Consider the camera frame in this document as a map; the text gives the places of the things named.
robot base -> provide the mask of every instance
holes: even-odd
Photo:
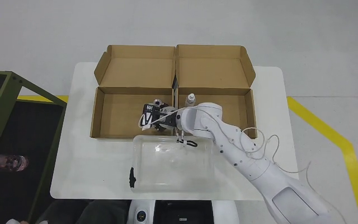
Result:
[[[239,224],[233,200],[132,200],[127,224]]]

gray floor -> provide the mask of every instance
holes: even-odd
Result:
[[[67,95],[76,63],[98,61],[109,44],[243,45],[254,65],[280,67],[287,95],[349,139],[358,154],[357,10],[356,0],[5,0],[0,69]],[[355,223],[340,149],[290,117],[300,168],[312,160],[312,185]],[[243,224],[274,223],[263,202],[237,204]]]

small bottle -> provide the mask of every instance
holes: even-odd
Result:
[[[22,171],[29,165],[23,156],[0,155],[0,171]]]
[[[194,104],[195,104],[195,95],[189,94],[185,100],[185,107],[194,106]]]

green metal frame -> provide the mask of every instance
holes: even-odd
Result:
[[[66,107],[65,101],[41,89],[37,85],[29,82],[14,72],[0,72],[0,75],[6,76],[4,84],[0,88],[0,136],[5,129],[7,120],[10,117],[11,111],[22,87],[28,88],[29,90],[51,100],[57,105],[64,108]]]
[[[32,213],[35,209],[36,202],[38,200],[39,195],[41,193],[48,192],[51,186],[51,180],[52,180],[53,170],[55,166],[56,155],[57,155],[58,145],[60,141],[61,130],[62,130],[67,103],[61,100],[60,98],[57,98],[56,96],[52,95],[51,93],[41,89],[37,85],[29,82],[28,80],[24,79],[23,77],[19,76],[14,72],[0,71],[0,76],[6,76],[4,83],[0,88],[0,136],[2,135],[5,129],[7,120],[11,115],[11,111],[16,101],[24,101],[24,100],[17,99],[22,87],[28,88],[29,90],[39,94],[40,96],[43,96],[48,100],[52,101],[52,102],[38,102],[38,101],[27,101],[27,102],[57,104],[63,107],[62,114],[55,132],[55,136],[51,144],[51,149],[48,158],[46,160],[44,171],[41,175],[41,180],[37,188],[34,201],[32,203],[31,211],[29,213],[28,220],[32,221],[31,220],[33,218]]]

cardboard box lid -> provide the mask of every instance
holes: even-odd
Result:
[[[101,87],[171,88],[174,46],[109,45],[96,69]]]
[[[179,88],[250,88],[255,71],[243,46],[177,45]]]

